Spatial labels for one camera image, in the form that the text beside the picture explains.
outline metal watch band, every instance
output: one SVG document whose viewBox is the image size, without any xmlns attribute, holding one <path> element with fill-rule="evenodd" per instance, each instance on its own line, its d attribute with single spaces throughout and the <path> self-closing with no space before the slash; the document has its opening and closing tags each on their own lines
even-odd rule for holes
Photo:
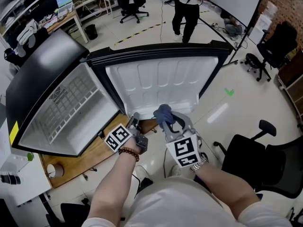
<svg viewBox="0 0 303 227">
<path fill-rule="evenodd" d="M 203 166 L 206 162 L 208 162 L 207 158 L 204 156 L 201 156 L 201 161 L 194 164 L 190 170 L 192 170 L 194 173 L 200 169 L 201 166 Z"/>
</svg>

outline brick wall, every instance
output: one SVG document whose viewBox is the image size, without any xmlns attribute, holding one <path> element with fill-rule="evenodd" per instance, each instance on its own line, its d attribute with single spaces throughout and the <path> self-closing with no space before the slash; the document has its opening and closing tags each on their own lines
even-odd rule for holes
<svg viewBox="0 0 303 227">
<path fill-rule="evenodd" d="M 273 23 L 270 27 L 270 36 L 278 23 L 290 22 L 298 32 L 297 42 L 303 46 L 303 0 L 262 0 L 259 6 L 259 14 L 266 8 L 267 2 L 271 1 L 278 7 Z"/>
</svg>

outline wooden table surface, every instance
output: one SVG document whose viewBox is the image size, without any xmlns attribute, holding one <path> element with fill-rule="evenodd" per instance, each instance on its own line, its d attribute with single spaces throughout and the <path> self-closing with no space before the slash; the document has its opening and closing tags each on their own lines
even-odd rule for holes
<svg viewBox="0 0 303 227">
<path fill-rule="evenodd" d="M 72 12 L 68 13 L 63 20 L 61 20 L 60 22 L 57 22 L 57 23 L 53 24 L 52 26 L 50 26 L 47 29 L 47 32 L 50 33 L 52 31 L 54 31 L 55 29 L 59 28 L 60 26 L 62 26 L 63 24 L 65 24 L 66 22 L 68 22 L 69 20 L 71 20 L 72 17 L 75 16 L 75 15 L 76 15 L 75 11 L 72 11 Z"/>
<path fill-rule="evenodd" d="M 126 115 L 118 114 L 104 129 L 104 135 L 107 136 L 107 134 L 120 123 L 126 126 L 128 121 L 129 119 Z M 139 125 L 141 127 L 141 132 L 146 134 L 148 131 L 155 128 L 157 123 L 154 119 L 151 119 L 140 121 Z M 49 164 L 59 164 L 63 166 L 64 175 L 62 177 L 50 178 L 53 188 L 57 188 L 88 171 L 113 154 L 114 152 L 107 144 L 100 137 L 96 137 L 82 155 L 77 158 L 41 155 L 41 161 L 45 172 L 47 172 L 46 169 Z"/>
</svg>

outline yellow black tape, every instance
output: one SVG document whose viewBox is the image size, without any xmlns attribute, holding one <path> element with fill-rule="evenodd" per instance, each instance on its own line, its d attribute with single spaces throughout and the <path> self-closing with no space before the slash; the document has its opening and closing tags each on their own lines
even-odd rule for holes
<svg viewBox="0 0 303 227">
<path fill-rule="evenodd" d="M 135 35 L 138 35 L 138 34 L 144 32 L 144 31 L 146 31 L 146 30 L 148 30 L 148 29 L 150 29 L 150 28 L 155 28 L 156 26 L 160 26 L 160 25 L 161 25 L 161 24 L 157 24 L 157 25 L 151 26 L 151 27 L 149 27 L 149 28 L 147 28 L 147 29 L 144 29 L 144 30 L 142 30 L 142 31 L 140 31 L 140 32 L 138 32 L 138 33 L 135 33 L 135 34 L 133 34 L 133 35 L 131 35 L 131 36 L 129 36 L 129 37 L 123 39 L 123 40 L 118 41 L 117 43 L 115 43 L 115 45 L 116 45 L 116 44 L 119 44 L 119 43 L 122 43 L 123 41 L 128 40 L 128 39 L 130 39 L 131 37 L 134 37 Z"/>
</svg>

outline beaded bracelet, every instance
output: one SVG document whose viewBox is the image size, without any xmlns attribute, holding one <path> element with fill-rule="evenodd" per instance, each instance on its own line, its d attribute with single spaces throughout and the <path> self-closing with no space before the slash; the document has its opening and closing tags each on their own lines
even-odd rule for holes
<svg viewBox="0 0 303 227">
<path fill-rule="evenodd" d="M 139 155 L 134 150 L 132 150 L 130 148 L 122 147 L 122 148 L 119 149 L 118 152 L 119 152 L 119 155 L 123 152 L 128 153 L 128 154 L 134 156 L 136 158 L 137 162 L 139 161 Z"/>
</svg>

